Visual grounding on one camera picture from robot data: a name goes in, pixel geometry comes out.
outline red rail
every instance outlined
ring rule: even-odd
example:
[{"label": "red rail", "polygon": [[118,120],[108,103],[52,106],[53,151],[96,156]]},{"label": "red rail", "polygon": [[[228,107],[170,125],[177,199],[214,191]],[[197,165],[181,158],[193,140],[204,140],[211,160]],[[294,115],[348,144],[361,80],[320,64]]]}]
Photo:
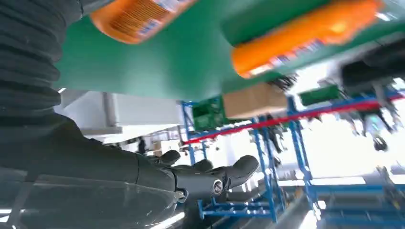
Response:
[{"label": "red rail", "polygon": [[[400,99],[400,98],[403,98],[403,97],[401,95],[398,95],[398,96],[395,96],[395,97],[393,97],[391,99],[396,100],[396,99]],[[184,144],[188,145],[188,144],[192,144],[192,143],[198,143],[198,142],[200,142],[202,140],[205,140],[205,139],[215,138],[215,137],[217,137],[219,135],[233,134],[233,133],[239,132],[239,131],[244,130],[244,129],[250,129],[250,128],[256,129],[256,128],[261,128],[261,127],[265,127],[265,126],[277,125],[277,124],[280,124],[280,123],[299,120],[299,119],[305,118],[305,117],[316,117],[316,116],[318,116],[320,114],[343,112],[343,111],[349,111],[349,110],[367,110],[367,109],[371,109],[371,108],[376,108],[378,106],[379,106],[379,104],[378,104],[377,101],[366,101],[366,102],[360,102],[360,103],[356,103],[356,104],[348,104],[348,105],[341,106],[341,107],[325,108],[325,109],[321,109],[321,110],[305,112],[305,113],[295,114],[295,115],[282,117],[282,118],[278,118],[278,119],[273,119],[273,120],[269,120],[269,121],[265,121],[265,122],[253,123],[253,124],[249,124],[249,125],[235,127],[233,129],[229,129],[229,130],[219,131],[217,133],[213,133],[213,134],[209,134],[209,135],[206,135],[206,136],[190,139],[189,141],[184,142]]]}]

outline blue shelving unit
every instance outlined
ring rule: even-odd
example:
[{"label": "blue shelving unit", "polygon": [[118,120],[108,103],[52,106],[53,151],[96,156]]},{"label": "blue shelving unit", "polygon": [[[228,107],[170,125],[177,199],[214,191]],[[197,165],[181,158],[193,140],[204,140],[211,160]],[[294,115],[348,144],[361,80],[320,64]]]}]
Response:
[{"label": "blue shelving unit", "polygon": [[[405,90],[401,91],[389,91],[386,93],[387,98],[402,98],[405,95]],[[302,118],[306,116],[311,116],[312,113],[324,110],[335,110],[338,111],[341,108],[347,108],[348,106],[356,105],[359,103],[368,103],[368,102],[375,102],[375,96],[366,96],[361,98],[354,98],[350,100],[344,100],[340,102],[333,103],[331,105],[324,105],[316,108],[305,109],[303,111],[298,111],[296,109],[295,101],[292,97],[288,98],[288,117],[297,117]],[[199,134],[191,135],[189,132],[189,125],[192,125],[191,119],[188,117],[186,108],[188,106],[192,106],[193,103],[182,103],[182,110],[184,115],[185,121],[185,129],[187,132],[188,140],[195,139],[199,137],[208,136],[211,134],[221,134],[221,132],[230,130],[232,128],[222,128],[220,130],[212,130],[212,131],[204,131]],[[314,213],[316,213],[317,217],[319,218],[319,223],[331,223],[331,224],[345,224],[345,225],[363,225],[363,226],[393,226],[393,227],[400,227],[405,226],[405,214],[403,210],[398,210],[394,208],[392,205],[387,203],[384,207],[378,209],[371,209],[365,208],[362,206],[356,208],[339,208],[339,207],[330,207],[327,209],[321,209],[318,205],[318,194],[322,192],[328,193],[338,193],[338,192],[364,192],[364,193],[383,193],[385,189],[385,185],[344,185],[344,186],[337,186],[337,185],[313,185],[312,184],[312,173],[309,167],[309,162],[307,158],[307,152],[304,146],[303,136],[300,130],[299,122],[297,120],[291,121],[289,123],[289,128],[292,133],[294,148],[296,151],[297,162],[299,169],[304,174],[304,184],[305,184],[305,192],[307,194],[307,199],[309,202],[310,207],[313,209]],[[269,177],[266,175],[266,167],[263,159],[262,149],[259,142],[258,137],[258,130],[254,129],[254,136],[256,140],[257,150],[259,152],[259,159],[260,165],[263,174],[265,174],[265,186],[266,186],[266,199],[268,203],[265,204],[256,204],[256,203],[248,203],[248,204],[235,204],[235,203],[224,203],[218,204],[215,201],[206,207],[202,207],[202,203],[199,202],[200,205],[200,215],[203,218],[207,215],[214,215],[214,216],[235,216],[235,217],[268,217],[272,218],[274,222],[277,222],[277,215],[285,209],[284,201],[282,198],[281,189],[278,186],[278,180],[276,176],[276,169],[274,167],[274,160],[273,155],[270,150],[269,146],[269,139],[266,136],[266,131],[264,131],[264,139],[265,139],[265,148],[268,151],[269,162],[270,162],[270,169],[272,171],[272,175]],[[192,164],[195,163],[195,158],[193,154],[192,147],[189,146],[190,151],[190,160]],[[274,187],[271,186],[270,179],[274,179]],[[405,190],[405,185],[395,185],[396,189],[398,190]],[[278,202],[275,202],[273,198],[273,193],[276,193]]]},{"label": "blue shelving unit", "polygon": [[[190,134],[190,125],[192,125],[192,120],[187,114],[187,107],[193,106],[194,103],[187,103],[182,102],[182,112],[184,116],[184,126],[186,130],[186,135],[188,139],[197,138],[200,136],[204,136],[206,134],[215,133],[221,130],[213,130],[213,131],[204,131],[200,134]],[[266,191],[264,193],[264,197],[266,198],[266,203],[216,203],[215,199],[212,199],[212,202],[208,207],[203,208],[203,203],[199,201],[200,207],[200,216],[204,218],[205,216],[230,216],[230,217],[267,217],[271,218],[273,222],[277,222],[277,215],[280,211],[285,209],[285,203],[282,195],[282,191],[278,186],[277,176],[276,176],[276,168],[274,165],[273,154],[271,153],[269,139],[267,130],[263,128],[264,132],[264,142],[266,146],[266,151],[268,152],[268,159],[269,159],[269,168],[271,169],[272,173],[271,176],[266,174],[266,165],[263,158],[263,149],[261,148],[260,140],[259,140],[259,132],[257,129],[254,130],[255,142],[257,146],[257,151],[259,153],[259,161],[260,161],[260,168],[262,173],[264,174],[264,184],[266,187]],[[202,150],[204,153],[204,157],[207,158],[206,155],[206,147],[204,141],[201,142]],[[195,157],[193,148],[189,145],[189,154],[190,154],[190,161],[191,164],[194,164]]]},{"label": "blue shelving unit", "polygon": [[[388,92],[388,98],[398,98],[403,96],[404,91]],[[364,98],[356,98],[352,100],[338,102],[330,105],[330,107],[340,107],[359,102],[373,102],[376,101],[374,96]],[[299,112],[296,109],[295,101],[293,98],[288,100],[289,112],[288,115],[301,115],[307,113],[308,110]],[[382,194],[386,188],[385,184],[381,185],[313,185],[312,174],[308,164],[307,153],[304,146],[302,133],[298,121],[292,121],[289,124],[294,148],[297,155],[297,162],[299,169],[304,174],[305,190],[310,207],[313,209],[314,214],[317,216],[318,224],[323,223],[334,225],[352,225],[352,226],[388,226],[394,228],[401,228],[405,226],[405,210],[394,207],[393,204],[386,202],[378,208],[370,208],[370,206],[334,206],[329,203],[326,209],[321,209],[318,205],[319,193],[375,193]],[[405,190],[405,185],[395,185],[395,189],[401,191]]]}]

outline green shelf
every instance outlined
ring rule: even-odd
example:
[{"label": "green shelf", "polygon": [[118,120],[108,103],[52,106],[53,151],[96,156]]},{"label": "green shelf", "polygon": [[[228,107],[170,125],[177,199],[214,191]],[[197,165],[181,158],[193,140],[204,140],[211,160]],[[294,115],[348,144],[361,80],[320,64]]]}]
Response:
[{"label": "green shelf", "polygon": [[[67,32],[61,79],[55,86],[201,101],[268,82],[360,44],[405,30],[404,21],[380,21],[343,46],[318,52],[252,80],[233,70],[232,46],[263,35],[327,0],[198,0],[152,39],[119,43],[99,32],[88,18]],[[387,7],[398,10],[400,7]]]},{"label": "green shelf", "polygon": [[333,99],[340,98],[340,90],[337,85],[330,85],[311,91],[303,92],[299,94],[301,103],[304,106],[309,106],[312,104],[317,104]]}]

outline orange plastic bottle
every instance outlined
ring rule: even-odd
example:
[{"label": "orange plastic bottle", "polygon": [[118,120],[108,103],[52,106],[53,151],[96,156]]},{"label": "orange plastic bottle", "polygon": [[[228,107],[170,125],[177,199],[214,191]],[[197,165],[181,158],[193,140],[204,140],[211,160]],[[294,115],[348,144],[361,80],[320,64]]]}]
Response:
[{"label": "orange plastic bottle", "polygon": [[269,34],[237,45],[235,71],[252,78],[327,44],[343,44],[376,20],[381,0],[336,0],[281,25]]},{"label": "orange plastic bottle", "polygon": [[195,0],[115,0],[90,14],[105,35],[136,44],[155,35]]}]

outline green box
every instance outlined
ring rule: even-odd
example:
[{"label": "green box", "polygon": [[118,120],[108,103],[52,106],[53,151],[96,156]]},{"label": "green box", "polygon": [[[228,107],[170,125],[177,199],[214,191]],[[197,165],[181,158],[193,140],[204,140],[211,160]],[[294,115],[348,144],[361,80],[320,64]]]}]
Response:
[{"label": "green box", "polygon": [[337,85],[330,85],[322,88],[318,88],[315,90],[303,92],[299,94],[301,99],[301,103],[304,106],[308,106],[311,104],[317,104],[333,99],[340,98],[340,90]]},{"label": "green box", "polygon": [[204,100],[192,107],[194,129],[212,130],[223,125],[237,122],[226,118],[222,97]]}]

